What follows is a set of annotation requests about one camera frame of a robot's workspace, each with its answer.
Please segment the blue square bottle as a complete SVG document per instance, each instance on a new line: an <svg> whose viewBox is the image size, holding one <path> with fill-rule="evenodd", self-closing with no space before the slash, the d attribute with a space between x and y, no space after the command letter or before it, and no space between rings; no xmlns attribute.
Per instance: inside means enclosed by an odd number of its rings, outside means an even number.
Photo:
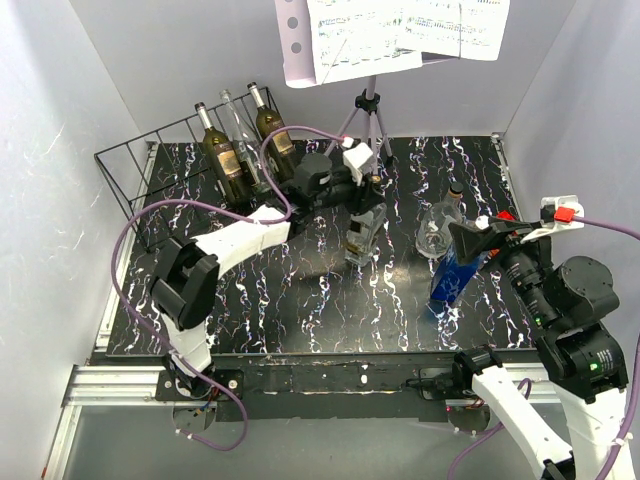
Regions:
<svg viewBox="0 0 640 480"><path fill-rule="evenodd" d="M486 262L487 257L488 253L482 252L471 263L460 264L454 245L451 244L442 257L431 281L430 299L439 302L454 302Z"/></svg>

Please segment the clear bottle black cap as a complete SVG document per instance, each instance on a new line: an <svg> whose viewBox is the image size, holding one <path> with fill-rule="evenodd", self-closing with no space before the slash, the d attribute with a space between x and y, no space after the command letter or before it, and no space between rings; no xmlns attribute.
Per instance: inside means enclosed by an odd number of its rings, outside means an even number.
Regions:
<svg viewBox="0 0 640 480"><path fill-rule="evenodd" d="M351 216L345 244L348 262L364 267L371 261L386 213L387 206L378 204L363 214Z"/></svg>

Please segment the green wine bottle silver neck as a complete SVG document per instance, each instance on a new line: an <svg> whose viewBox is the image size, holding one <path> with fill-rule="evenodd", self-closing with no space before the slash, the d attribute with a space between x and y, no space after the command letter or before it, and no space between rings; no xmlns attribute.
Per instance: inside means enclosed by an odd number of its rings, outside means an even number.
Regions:
<svg viewBox="0 0 640 480"><path fill-rule="evenodd" d="M244 178L242 167L229 138L218 130L203 102L194 109L204 129L202 144L208 165L213 170L226 202L236 207L244 207L251 200L252 190Z"/></svg>

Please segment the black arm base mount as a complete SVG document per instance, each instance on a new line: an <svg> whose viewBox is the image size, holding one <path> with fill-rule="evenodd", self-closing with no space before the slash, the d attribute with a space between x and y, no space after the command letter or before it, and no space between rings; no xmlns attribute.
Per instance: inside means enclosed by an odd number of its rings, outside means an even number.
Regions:
<svg viewBox="0 0 640 480"><path fill-rule="evenodd" d="M452 375L447 352L216 355L205 376L241 400L190 379L160 373L156 398L213 401L219 422L272 419L416 418L443 422L453 406L474 405Z"/></svg>

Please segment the small clear glass bottle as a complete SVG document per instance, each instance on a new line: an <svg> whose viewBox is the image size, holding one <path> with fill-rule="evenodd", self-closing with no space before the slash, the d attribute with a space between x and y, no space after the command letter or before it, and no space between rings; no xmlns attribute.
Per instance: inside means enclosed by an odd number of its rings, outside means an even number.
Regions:
<svg viewBox="0 0 640 480"><path fill-rule="evenodd" d="M449 225L464 219L460 208L462 193L463 185L451 182L446 195L427 208L415 241L422 256L439 259L447 252L452 241Z"/></svg>

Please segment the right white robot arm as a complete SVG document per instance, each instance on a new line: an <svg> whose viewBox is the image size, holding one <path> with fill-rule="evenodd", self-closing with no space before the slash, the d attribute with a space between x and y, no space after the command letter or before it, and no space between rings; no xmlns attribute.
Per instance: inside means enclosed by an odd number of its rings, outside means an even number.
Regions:
<svg viewBox="0 0 640 480"><path fill-rule="evenodd" d="M463 264L494 252L534 323L534 345L559 398L569 442L562 441L509 382L489 347L454 357L452 383L479 396L498 415L539 479L632 479L631 423L639 400L639 371L626 367L618 341L602 320L619 307L608 267L587 256L560 266L551 237L589 221L569 208L551 223L492 217L484 229L454 224L454 251Z"/></svg>

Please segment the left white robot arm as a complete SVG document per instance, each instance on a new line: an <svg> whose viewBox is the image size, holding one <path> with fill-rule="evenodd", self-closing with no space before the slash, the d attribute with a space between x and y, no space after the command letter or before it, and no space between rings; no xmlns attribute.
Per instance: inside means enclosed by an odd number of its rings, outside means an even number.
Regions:
<svg viewBox="0 0 640 480"><path fill-rule="evenodd" d="M200 400L212 390L205 320L214 307L218 280L228 270L299 235L318 210L338 206L351 216L346 260L357 266L371 261L386 216L375 164L375 155L365 144L344 151L339 166L323 154L307 154L293 178L282 185L282 194L270 198L247 220L187 242L165 243L150 294L171 344L163 364L188 398Z"/></svg>

